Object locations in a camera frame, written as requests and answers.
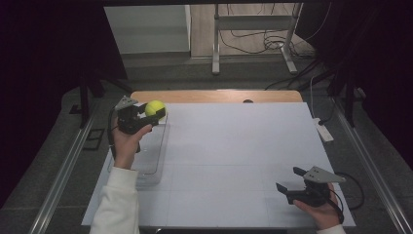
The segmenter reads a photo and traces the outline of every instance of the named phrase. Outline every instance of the clear plastic box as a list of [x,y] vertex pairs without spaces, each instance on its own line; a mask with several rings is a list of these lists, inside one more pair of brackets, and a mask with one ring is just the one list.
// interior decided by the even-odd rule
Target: clear plastic box
[[169,134],[168,115],[140,141],[140,152],[135,154],[131,168],[139,172],[136,187],[155,185],[160,182],[164,168]]

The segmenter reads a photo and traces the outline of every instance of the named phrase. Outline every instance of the hand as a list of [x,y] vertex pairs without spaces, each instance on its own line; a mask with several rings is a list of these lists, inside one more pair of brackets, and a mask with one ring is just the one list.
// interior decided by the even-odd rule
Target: hand
[[116,148],[115,165],[116,168],[131,169],[139,141],[144,135],[152,131],[152,125],[146,125],[134,135],[122,133],[118,128],[112,131]]
[[[331,183],[328,183],[328,187],[331,191],[334,190]],[[330,194],[331,201],[337,204],[336,195],[333,192],[330,192]],[[298,200],[294,200],[293,203],[296,207],[308,213],[314,219],[319,230],[327,229],[340,224],[337,212],[328,203],[317,208],[311,207]]]

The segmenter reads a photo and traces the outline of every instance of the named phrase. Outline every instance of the white table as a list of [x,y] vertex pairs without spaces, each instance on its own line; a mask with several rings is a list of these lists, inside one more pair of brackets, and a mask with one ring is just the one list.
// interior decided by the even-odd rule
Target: white table
[[[308,106],[292,103],[167,103],[169,139],[161,182],[139,189],[139,224],[154,228],[313,227],[276,182],[303,189],[292,167],[333,172]],[[83,224],[106,183],[108,154]],[[343,199],[344,226],[355,226]]]

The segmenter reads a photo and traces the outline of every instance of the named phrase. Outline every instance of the black cable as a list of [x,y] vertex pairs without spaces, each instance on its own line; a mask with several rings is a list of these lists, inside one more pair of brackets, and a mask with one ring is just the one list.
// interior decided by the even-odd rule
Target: black cable
[[[234,15],[234,12],[233,12],[233,10],[232,10],[231,4],[227,4],[227,14],[228,14],[228,16],[230,16],[230,11],[231,11],[231,14]],[[230,32],[231,32],[231,34],[232,34],[234,37],[246,37],[246,36],[252,36],[252,35],[264,33],[264,32],[256,32],[256,33],[249,33],[249,34],[245,34],[245,35],[235,35],[234,32],[233,32],[233,30],[230,30]]]
[[280,84],[280,83],[282,83],[282,82],[285,82],[285,81],[288,81],[288,80],[291,80],[291,79],[292,79],[292,78],[288,78],[288,79],[284,79],[284,80],[280,80],[280,81],[274,82],[274,83],[272,83],[271,85],[267,86],[267,87],[264,89],[264,91],[270,89],[270,87],[272,87],[272,86],[278,85],[278,84]]
[[334,195],[338,198],[338,200],[340,201],[341,207],[342,209],[340,209],[337,204],[335,204],[329,197],[326,197],[324,195],[322,195],[319,191],[317,191],[316,189],[312,188],[312,187],[307,187],[309,189],[312,190],[312,192],[318,194],[320,197],[324,198],[325,202],[328,203],[328,205],[330,205],[337,213],[338,215],[338,220],[340,221],[340,224],[343,224],[344,221],[344,215],[343,215],[343,201],[341,200],[340,196],[338,196],[338,194],[336,192],[334,192],[331,189],[328,189],[329,191],[333,192]]
[[294,56],[298,59],[314,59],[316,57],[315,55],[308,56],[308,55],[298,54],[297,51],[295,50],[295,46],[296,46],[296,44],[294,44],[292,42],[289,43],[289,50],[290,50],[290,53],[291,53],[292,56]]
[[352,181],[354,181],[356,183],[356,185],[359,188],[360,194],[361,194],[361,200],[360,202],[354,206],[354,207],[349,207],[350,211],[354,211],[359,209],[360,207],[362,207],[364,205],[364,200],[365,200],[365,195],[364,195],[364,191],[361,187],[361,184],[358,182],[358,180],[356,180],[353,176],[346,174],[346,173],[340,173],[340,172],[336,172],[335,174],[337,174],[338,176],[345,176],[345,177],[349,177]]
[[274,8],[276,7],[276,4],[274,3],[273,4],[273,9],[271,9],[271,14],[270,15],[272,15],[273,14],[273,12],[274,12]]
[[281,38],[281,39],[284,39],[284,40],[285,40],[285,37],[281,37],[281,36],[267,36],[267,37],[264,37],[264,40],[269,40],[270,38]]
[[[276,30],[270,30],[270,31],[267,31],[267,32],[278,32],[278,31],[276,31]],[[232,33],[232,35],[234,36],[234,37],[247,37],[247,36],[253,36],[253,35],[258,35],[258,34],[263,34],[263,33],[266,33],[265,31],[262,31],[262,32],[254,32],[254,33],[248,33],[248,34],[244,34],[244,35],[235,35],[234,33]]]
[[[365,20],[365,19],[363,19],[363,20],[358,20],[357,23],[355,23],[355,25],[354,25],[351,29],[349,29],[344,36],[341,37],[341,39],[338,41],[338,43],[336,43],[333,47],[331,47],[331,49],[330,49],[327,53],[325,53],[324,56],[325,56],[326,58],[329,58],[331,55],[333,55],[333,54],[336,53],[338,50],[340,50],[340,49],[341,49],[341,46],[342,46],[344,43],[347,43],[347,42],[348,42],[348,38],[352,36],[352,34],[353,34],[353,33],[355,32],[355,30],[362,24],[362,22],[363,22],[364,20]],[[344,63],[344,62],[343,62],[344,60],[345,60],[345,59],[343,58],[340,62],[338,62],[337,64],[335,64],[332,68],[330,68],[329,70],[325,71],[323,74],[319,75],[319,77],[316,79],[316,82],[315,82],[315,83],[317,83],[317,82],[319,82],[320,80],[323,80],[323,79],[329,77],[331,74],[335,74],[335,77],[336,77],[336,76],[337,76],[337,72],[341,69],[341,67],[342,67],[342,65],[343,65],[343,63]],[[307,89],[308,87],[310,87],[309,83],[310,83],[310,82],[307,82],[307,83],[301,85],[301,86],[300,86],[298,89],[296,89],[296,90],[297,90],[297,91],[300,91],[300,92],[301,92],[301,91],[304,91],[305,89]]]
[[294,3],[294,7],[292,8],[292,13],[294,13],[294,10],[295,10],[295,4],[296,4],[296,3]]
[[337,204],[335,204],[333,201],[331,201],[331,199],[329,198],[325,198],[325,201],[332,207],[334,208],[334,210],[336,211],[337,215],[338,215],[338,220],[340,222],[340,224],[343,224],[344,221],[344,215],[343,215],[343,201],[341,201],[340,196],[337,195],[336,192],[334,192],[333,190],[330,190],[331,192],[334,193],[334,195],[338,198],[338,200],[340,201],[341,204],[341,209],[337,206]]
[[280,36],[269,36],[267,38],[264,39],[264,48],[266,50],[278,50],[282,47],[283,41],[277,40],[277,41],[268,41],[268,38],[272,38],[272,37],[276,37],[276,38],[283,38]]
[[338,72],[338,69],[342,66],[343,62],[340,62],[336,65],[334,65],[333,67],[331,67],[330,69],[328,69],[327,71],[324,71],[323,73],[317,75],[316,77],[314,77],[314,81],[308,81],[302,85],[300,85],[296,91],[302,92],[304,90],[306,90],[307,88],[309,88],[312,84],[315,85],[318,82],[330,77],[331,75],[334,75],[336,72]]
[[286,13],[289,14],[289,12],[288,12],[288,10],[286,9],[284,3],[282,3],[282,6],[283,6],[284,10],[286,11]]
[[261,10],[259,10],[259,12],[257,13],[257,15],[259,15],[262,12],[262,8],[264,7],[264,13],[265,13],[265,6],[264,3],[261,3]]
[[261,53],[267,51],[267,50],[265,49],[265,50],[259,51],[259,52],[248,52],[248,51],[245,51],[245,50],[243,50],[243,49],[240,49],[240,48],[237,48],[237,47],[233,47],[233,46],[230,46],[230,45],[228,45],[227,43],[225,43],[224,39],[222,38],[221,30],[219,30],[219,36],[221,37],[222,43],[224,43],[225,46],[227,46],[227,47],[229,47],[229,48],[232,48],[232,49],[235,49],[235,50],[238,50],[238,51],[241,51],[241,52],[244,52],[244,53],[247,53],[247,54],[257,55],[257,54],[261,54]]
[[321,63],[321,59],[317,58],[313,60],[306,68],[301,70],[288,84],[287,88],[290,90],[290,86],[292,83],[298,80],[298,78],[302,77],[303,75],[309,73],[312,71],[314,68],[316,68],[319,64]]
[[331,108],[331,112],[330,112],[330,115],[328,116],[328,118],[323,119],[323,120],[320,120],[320,121],[319,121],[319,125],[324,125],[325,123],[327,123],[328,121],[331,120],[331,118],[333,117],[334,108],[335,108],[335,106],[336,106],[336,103],[337,103],[337,102],[334,101],[333,107]]

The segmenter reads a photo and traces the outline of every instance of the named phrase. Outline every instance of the wire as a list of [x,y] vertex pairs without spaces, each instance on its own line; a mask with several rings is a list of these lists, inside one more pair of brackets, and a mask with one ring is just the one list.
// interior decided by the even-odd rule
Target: wire
[[349,175],[349,174],[346,174],[346,173],[336,172],[335,174],[337,174],[338,176],[348,177],[348,178],[350,178],[352,181],[355,182],[355,184],[358,186],[358,189],[359,189],[359,191],[360,191],[361,200],[359,201],[359,203],[358,203],[356,206],[349,207],[349,210],[350,210],[350,211],[354,211],[354,210],[357,210],[357,209],[361,208],[361,207],[364,205],[365,195],[364,195],[364,191],[363,191],[363,189],[362,189],[362,187],[361,187],[361,184],[358,182],[358,180],[355,179],[353,176],[351,176],[351,175]]
[[254,32],[254,33],[248,33],[248,34],[244,34],[244,35],[235,35],[232,30],[231,30],[231,34],[235,37],[246,37],[246,36],[253,36],[253,35],[258,35],[258,34],[263,34],[266,32],[278,32],[276,30],[270,30],[270,31],[262,31],[262,32]]
[[306,38],[306,39],[304,39],[304,40],[302,40],[302,41],[300,41],[300,42],[298,42],[297,44],[300,44],[300,43],[302,43],[302,42],[304,42],[304,41],[307,41],[307,40],[313,38],[317,33],[319,33],[319,31],[322,29],[322,27],[324,26],[324,24],[325,24],[325,22],[326,22],[326,20],[327,20],[327,18],[328,18],[328,15],[329,15],[329,13],[330,13],[330,9],[331,9],[331,2],[330,2],[330,4],[328,5],[327,13],[325,14],[324,20],[322,21],[321,25],[319,26],[319,29],[318,29],[313,35],[311,35],[310,37],[308,37],[308,38]]
[[289,14],[289,11],[286,9],[284,3],[282,3],[282,7],[284,8],[284,10],[286,11],[287,14]]
[[264,13],[265,13],[265,6],[264,6],[264,3],[261,3],[261,10],[259,10],[259,12],[257,13],[257,15],[259,15],[259,14],[262,12],[263,7],[264,7]]
[[276,4],[274,3],[273,4],[273,9],[271,9],[271,14],[270,15],[272,15],[273,14],[273,12],[274,12],[274,8],[276,7]]
[[297,51],[295,50],[295,46],[296,46],[296,44],[290,42],[290,44],[289,44],[289,50],[290,50],[290,53],[291,53],[292,56],[294,56],[294,57],[296,57],[296,58],[298,58],[298,59],[314,59],[314,58],[315,58],[315,54],[314,54],[314,53],[307,54],[307,55],[305,55],[305,54],[299,55],[299,54],[297,53]]
[[320,120],[319,125],[324,125],[326,122],[331,120],[331,118],[333,117],[335,106],[336,106],[336,101],[334,101],[334,103],[333,103],[333,107],[331,108],[330,115],[328,116],[328,118],[326,118],[324,120]]
[[[349,30],[347,30],[347,32],[346,32],[343,36],[341,36],[340,40],[339,40],[337,43],[335,43],[334,46],[331,47],[330,50],[329,50],[328,52],[326,52],[323,57],[324,57],[324,58],[330,58],[331,56],[333,56],[334,54],[336,54],[337,51],[338,51],[339,54],[341,54],[342,52],[340,52],[340,50],[342,50],[343,44],[348,43],[349,38],[352,36],[352,34],[354,34],[354,32],[356,31],[356,29],[361,26],[361,24],[366,20],[366,18],[367,18],[367,16],[365,16],[364,18],[362,18],[362,19],[360,19],[360,20],[357,20],[357,22],[355,23],[355,25],[353,25]],[[342,58],[341,61],[339,61],[339,62],[336,63],[336,64],[333,63],[333,67],[330,68],[331,74],[334,74],[334,73],[337,73],[337,72],[340,71],[339,69],[341,69],[341,67],[342,67],[343,64],[345,63],[345,60],[346,60],[347,57],[348,57],[348,55],[345,55],[345,56]],[[335,83],[334,88],[335,88],[335,90],[337,90],[337,88],[338,88],[338,87],[337,87],[337,82],[334,81],[334,80],[333,80],[332,82]],[[307,89],[307,87],[309,87],[308,82],[307,82],[306,84],[304,84],[304,85],[301,85],[301,86],[297,89],[297,91],[300,91],[300,92],[301,92],[301,91],[304,91],[305,89]]]
[[264,91],[270,89],[270,87],[272,87],[272,86],[278,85],[278,84],[280,84],[280,83],[282,83],[282,82],[285,82],[285,81],[288,81],[288,80],[291,80],[291,79],[292,79],[292,78],[288,78],[288,79],[284,79],[284,80],[280,80],[280,81],[274,82],[274,83],[272,83],[271,85],[267,86],[267,87],[264,89]]
[[257,54],[261,54],[261,53],[267,51],[267,49],[264,49],[264,50],[259,51],[259,52],[248,52],[248,51],[245,51],[243,49],[240,49],[240,48],[237,48],[237,47],[234,47],[234,46],[230,46],[227,43],[225,43],[224,39],[222,38],[221,30],[219,30],[219,36],[221,37],[222,43],[224,43],[225,46],[227,46],[229,48],[232,48],[232,49],[235,49],[235,50],[238,50],[238,51],[241,51],[241,52],[244,52],[244,53],[247,53],[247,54],[257,55]]
[[341,200],[340,196],[336,192],[334,192],[332,190],[330,190],[330,191],[333,192],[335,194],[335,196],[338,198],[338,200],[340,201],[341,209],[337,206],[337,204],[335,204],[333,201],[331,201],[331,199],[325,198],[325,200],[332,208],[334,208],[334,210],[336,211],[336,213],[338,215],[338,219],[339,219],[340,224],[343,224],[343,221],[344,221],[343,201]]
[[282,47],[284,41],[281,41],[281,40],[273,41],[273,40],[270,40],[270,38],[285,39],[285,37],[281,37],[281,36],[267,36],[266,37],[265,35],[266,34],[264,34],[264,41],[263,41],[265,49],[267,49],[267,50],[277,50],[277,49]]
[[315,59],[313,60],[306,68],[304,68],[302,71],[300,71],[300,73],[298,73],[289,83],[287,88],[290,90],[290,86],[292,85],[292,83],[294,83],[295,81],[298,80],[298,78],[304,76],[305,74],[309,73],[310,71],[312,71],[314,68],[316,68],[319,64],[321,63],[320,59]]

